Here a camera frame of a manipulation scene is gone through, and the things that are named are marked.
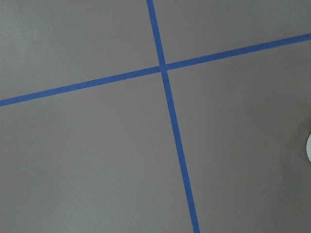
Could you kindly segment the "white plastic mug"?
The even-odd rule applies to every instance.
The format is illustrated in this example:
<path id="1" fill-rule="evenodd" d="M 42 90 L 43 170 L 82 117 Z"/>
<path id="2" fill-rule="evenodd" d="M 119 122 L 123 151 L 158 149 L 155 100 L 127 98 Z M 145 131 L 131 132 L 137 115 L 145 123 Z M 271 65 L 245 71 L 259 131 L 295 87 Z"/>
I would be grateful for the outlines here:
<path id="1" fill-rule="evenodd" d="M 306 142 L 306 155 L 308 160 L 311 162 L 311 134 L 308 136 L 307 142 Z"/>

